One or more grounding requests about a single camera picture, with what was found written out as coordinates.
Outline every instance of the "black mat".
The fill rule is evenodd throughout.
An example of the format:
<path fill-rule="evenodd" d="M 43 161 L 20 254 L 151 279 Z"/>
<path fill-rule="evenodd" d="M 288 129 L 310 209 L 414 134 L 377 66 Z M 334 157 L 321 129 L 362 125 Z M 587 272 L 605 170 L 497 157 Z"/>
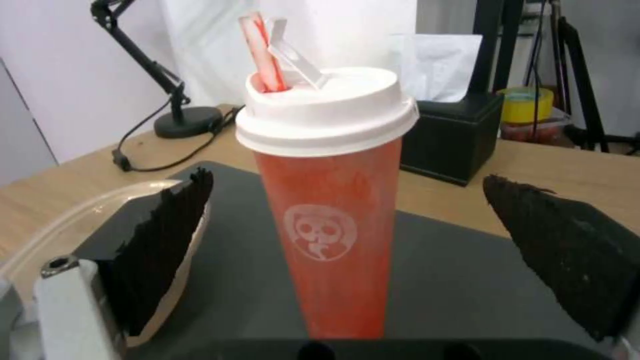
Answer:
<path fill-rule="evenodd" d="M 198 165 L 214 172 L 212 216 L 185 294 L 154 339 L 128 359 L 170 359 L 211 339 L 306 336 L 259 176 Z M 510 240 L 399 211 L 385 333 L 553 338 L 605 348 L 556 304 Z"/>

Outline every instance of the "logo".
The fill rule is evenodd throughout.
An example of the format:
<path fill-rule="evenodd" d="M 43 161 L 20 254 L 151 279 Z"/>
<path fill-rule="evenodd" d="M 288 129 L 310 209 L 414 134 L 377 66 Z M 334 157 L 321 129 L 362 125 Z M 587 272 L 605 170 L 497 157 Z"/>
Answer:
<path fill-rule="evenodd" d="M 341 258 L 351 250 L 358 237 L 351 216 L 323 205 L 291 206 L 284 213 L 284 226 L 294 246 L 318 261 Z"/>

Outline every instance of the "red drink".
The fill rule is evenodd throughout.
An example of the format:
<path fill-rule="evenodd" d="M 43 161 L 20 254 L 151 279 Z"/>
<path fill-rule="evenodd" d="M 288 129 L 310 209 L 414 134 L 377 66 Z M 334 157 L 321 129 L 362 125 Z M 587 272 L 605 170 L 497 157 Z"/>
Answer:
<path fill-rule="evenodd" d="M 401 140 L 322 158 L 255 153 L 313 338 L 383 335 Z"/>

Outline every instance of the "table surface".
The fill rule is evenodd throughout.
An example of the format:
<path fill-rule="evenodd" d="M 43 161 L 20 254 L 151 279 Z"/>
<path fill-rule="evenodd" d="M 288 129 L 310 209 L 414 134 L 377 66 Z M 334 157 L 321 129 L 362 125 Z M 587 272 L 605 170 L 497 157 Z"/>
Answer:
<path fill-rule="evenodd" d="M 145 133 L 125 144 L 131 161 L 153 167 L 175 161 L 209 135 L 167 140 Z M 140 181 L 164 179 L 198 161 L 216 161 L 256 172 L 252 153 L 233 129 L 185 164 L 153 173 L 124 173 L 111 162 L 113 146 L 0 188 L 0 261 L 16 252 L 40 228 L 92 197 Z M 401 172 L 397 208 L 409 213 L 508 236 L 482 191 L 488 174 L 506 176 L 586 201 L 640 234 L 640 158 L 498 140 L 493 156 L 462 188 Z"/>

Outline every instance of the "cable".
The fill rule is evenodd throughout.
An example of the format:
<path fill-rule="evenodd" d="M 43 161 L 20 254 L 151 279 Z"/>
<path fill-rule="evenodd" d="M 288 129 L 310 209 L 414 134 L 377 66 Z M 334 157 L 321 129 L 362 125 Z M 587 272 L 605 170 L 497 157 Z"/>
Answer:
<path fill-rule="evenodd" d="M 534 74 L 534 84 L 536 88 L 536 97 L 534 98 L 534 108 L 533 108 L 533 131 L 531 132 L 531 141 L 536 141 L 536 135 L 538 132 L 538 101 L 540 99 L 540 75 L 538 74 L 538 58 L 540 55 L 539 47 L 542 46 L 542 22 L 544 21 L 545 16 L 545 5 L 547 4 L 547 0 L 542 0 L 540 4 L 540 16 L 538 17 L 538 29 L 536 30 L 536 42 L 534 44 L 534 49 L 538 52 L 534 54 L 534 59 L 531 62 L 531 68 L 533 69 Z"/>
<path fill-rule="evenodd" d="M 135 130 L 140 128 L 142 125 L 144 125 L 151 118 L 155 117 L 160 111 L 162 111 L 170 103 L 171 103 L 171 97 L 162 106 L 160 106 L 156 111 L 151 113 L 149 116 L 145 117 L 141 122 L 137 123 L 131 130 L 129 130 L 126 134 L 124 134 L 124 136 L 122 137 L 122 139 L 120 139 L 120 142 L 118 143 L 118 147 L 115 150 L 111 151 L 111 154 L 113 155 L 113 163 L 117 167 L 119 167 L 120 170 L 122 170 L 124 172 L 129 172 L 129 171 L 154 172 L 154 171 L 165 170 L 165 169 L 172 168 L 174 166 L 180 165 L 181 163 L 191 159 L 193 156 L 195 156 L 195 154 L 199 153 L 202 149 L 204 149 L 207 146 L 209 146 L 213 142 L 213 140 L 216 138 L 216 136 L 218 134 L 220 134 L 225 127 L 233 124 L 236 121 L 236 115 L 238 114 L 238 112 L 242 108 L 244 108 L 244 105 L 242 105 L 242 106 L 240 106 L 238 108 L 232 108 L 231 110 L 229 110 L 222 117 L 222 121 L 221 122 L 219 122 L 217 124 L 212 124 L 212 128 L 209 129 L 209 131 L 211 132 L 210 139 L 208 139 L 205 143 L 203 143 L 202 145 L 197 147 L 194 151 L 190 152 L 185 157 L 183 157 L 183 158 L 181 158 L 179 160 L 176 160 L 176 161 L 174 161 L 172 163 L 169 163 L 169 164 L 166 164 L 166 165 L 162 165 L 162 166 L 159 166 L 159 167 L 139 168 L 139 167 L 135 167 L 135 166 L 131 165 L 131 162 L 129 161 L 129 158 L 122 152 L 122 145 L 124 144 L 125 140 L 131 134 L 133 134 Z"/>

